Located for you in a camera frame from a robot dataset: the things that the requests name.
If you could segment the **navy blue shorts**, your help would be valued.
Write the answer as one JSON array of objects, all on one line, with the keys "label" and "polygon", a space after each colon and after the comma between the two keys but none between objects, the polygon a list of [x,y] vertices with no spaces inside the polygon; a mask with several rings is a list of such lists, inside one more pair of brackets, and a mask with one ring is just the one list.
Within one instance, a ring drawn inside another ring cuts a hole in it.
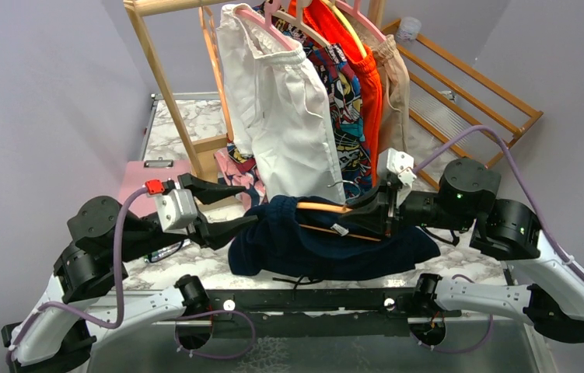
[{"label": "navy blue shorts", "polygon": [[257,223],[241,231],[228,250],[236,276],[252,277],[266,270],[317,281],[367,281],[411,271],[440,256],[437,243],[419,228],[403,227],[379,241],[347,225],[349,234],[332,229],[337,214],[298,209],[299,197],[278,195],[249,209]]}]

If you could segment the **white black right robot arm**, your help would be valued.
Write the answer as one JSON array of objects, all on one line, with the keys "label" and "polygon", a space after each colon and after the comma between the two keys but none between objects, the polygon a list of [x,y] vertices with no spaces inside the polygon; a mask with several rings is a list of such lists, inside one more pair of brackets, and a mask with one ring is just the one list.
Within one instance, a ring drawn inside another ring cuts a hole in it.
[{"label": "white black right robot arm", "polygon": [[434,193],[387,176],[340,222],[388,237],[408,226],[470,231],[471,248],[520,268],[531,284],[495,286],[422,274],[410,297],[417,314],[488,313],[523,322],[552,340],[584,343],[584,270],[558,255],[529,207],[498,198],[500,181],[497,172],[469,158],[450,162]]}]

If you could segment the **wooden clothes rack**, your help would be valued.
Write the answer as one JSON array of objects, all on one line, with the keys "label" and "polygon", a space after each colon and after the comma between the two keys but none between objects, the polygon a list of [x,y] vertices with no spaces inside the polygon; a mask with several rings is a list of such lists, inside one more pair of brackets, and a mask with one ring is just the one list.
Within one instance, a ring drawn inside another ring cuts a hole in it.
[{"label": "wooden clothes rack", "polygon": [[[187,9],[196,9],[201,6],[218,5],[237,1],[123,1],[124,10],[128,14],[142,51],[153,73],[161,96],[167,105],[173,119],[177,133],[187,152],[191,171],[203,180],[215,182],[218,176],[218,167],[213,159],[215,151],[227,144],[226,135],[217,135],[212,138],[192,141],[187,127],[177,107],[177,99],[170,88],[170,83],[164,72],[162,62],[156,51],[145,17],[179,12]],[[386,1],[367,1],[369,4],[367,17],[378,27],[382,26]]]}]

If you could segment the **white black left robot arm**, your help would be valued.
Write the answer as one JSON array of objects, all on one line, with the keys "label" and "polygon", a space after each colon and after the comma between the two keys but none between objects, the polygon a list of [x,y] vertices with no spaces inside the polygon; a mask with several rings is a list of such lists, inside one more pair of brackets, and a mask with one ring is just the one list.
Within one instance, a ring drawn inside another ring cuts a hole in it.
[{"label": "white black left robot arm", "polygon": [[123,202],[98,196],[68,221],[71,242],[53,266],[47,287],[29,315],[2,328],[5,360],[12,372],[69,372],[94,350],[148,324],[203,319],[213,311],[200,279],[184,275],[171,287],[126,302],[125,264],[190,240],[217,250],[257,218],[210,222],[199,204],[241,192],[189,173],[175,180],[148,180]]}]

